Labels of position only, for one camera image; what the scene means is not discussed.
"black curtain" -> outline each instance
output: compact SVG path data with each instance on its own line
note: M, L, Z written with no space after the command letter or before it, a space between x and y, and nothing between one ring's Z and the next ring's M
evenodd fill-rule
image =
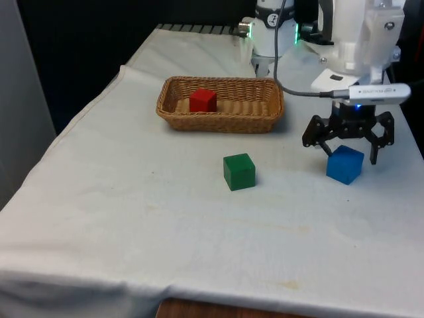
M18 0L59 133L158 23L236 24L256 0Z

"green light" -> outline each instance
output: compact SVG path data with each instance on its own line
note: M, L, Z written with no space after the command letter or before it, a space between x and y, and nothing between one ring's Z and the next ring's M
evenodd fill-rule
M253 39L253 37L252 37L252 23L249 24L249 33L247 34L247 37Z
M294 36L294 44L297 44L297 42L299 41L299 25L296 25L296 33Z

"cube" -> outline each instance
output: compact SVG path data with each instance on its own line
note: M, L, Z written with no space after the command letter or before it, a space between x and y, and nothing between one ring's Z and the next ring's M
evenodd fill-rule
M256 168L248 154L224 158L224 178L231 191L256 185Z
M199 88L190 96L190 111L216 112L217 94L209 89Z
M343 184L351 184L362 172L364 154L346 146L340 146L327 162L327 176Z

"white tablecloth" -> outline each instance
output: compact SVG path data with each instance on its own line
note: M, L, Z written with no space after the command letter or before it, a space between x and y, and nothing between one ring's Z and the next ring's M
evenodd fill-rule
M180 297L424 317L424 165L399 107L378 108L392 110L396 143L351 186L301 144L327 100L286 96L286 116L265 135L175 132L155 114L169 76L253 77L237 41L155 31L70 123L0 213L0 314L153 317ZM321 70L298 46L279 74L307 89ZM223 157L243 152L258 186L230 192Z

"wicker basket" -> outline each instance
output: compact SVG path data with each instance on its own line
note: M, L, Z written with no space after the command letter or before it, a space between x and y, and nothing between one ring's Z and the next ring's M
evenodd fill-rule
M189 97L199 88L217 93L216 113L190 113ZM284 112L282 90L272 79L168 79L156 112L179 131L268 133Z

